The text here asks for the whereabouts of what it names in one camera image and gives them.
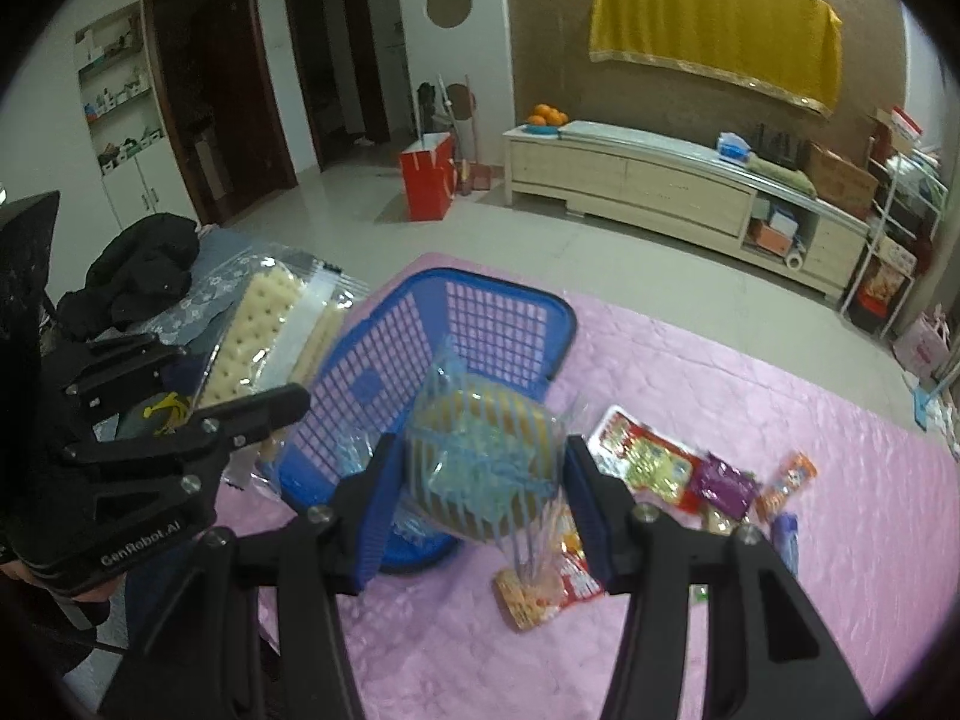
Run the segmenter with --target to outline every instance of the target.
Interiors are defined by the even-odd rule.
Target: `doorway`
[[[144,0],[170,145],[206,223],[296,186],[256,0]]]
[[[368,0],[285,1],[320,169],[360,138],[390,141]]]

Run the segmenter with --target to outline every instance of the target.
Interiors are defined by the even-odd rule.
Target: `paper roll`
[[[797,247],[793,247],[786,253],[784,262],[786,262],[787,269],[798,271],[803,267],[803,253]]]

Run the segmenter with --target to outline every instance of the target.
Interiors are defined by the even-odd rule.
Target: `pink tablecloth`
[[[424,255],[392,284],[435,266],[488,272]],[[564,297],[580,327],[548,405],[562,408],[578,391],[595,404],[619,403],[761,478],[796,450],[815,461],[819,477],[791,507],[800,517],[800,583],[877,707],[939,630],[957,589],[960,499],[949,452],[719,343],[585,295]],[[218,512],[238,533],[290,517],[282,504],[229,488]],[[626,599],[578,605],[520,635],[491,592],[501,565],[496,550],[466,547],[424,574],[378,577],[363,597],[341,600],[371,720],[599,716]],[[267,591],[260,618],[275,640]],[[700,605],[691,612],[685,720],[700,717],[706,642]]]

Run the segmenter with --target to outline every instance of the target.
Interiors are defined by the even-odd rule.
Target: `black jacket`
[[[56,318],[70,338],[96,338],[155,317],[190,289],[200,242],[196,223],[173,214],[141,218],[113,239],[86,272],[86,286],[66,293]]]

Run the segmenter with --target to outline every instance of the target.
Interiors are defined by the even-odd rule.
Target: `orange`
[[[560,114],[560,111],[553,108],[550,109],[550,113],[544,116],[544,119],[546,119],[546,122],[551,127],[559,127],[561,124],[563,124],[563,116]]]

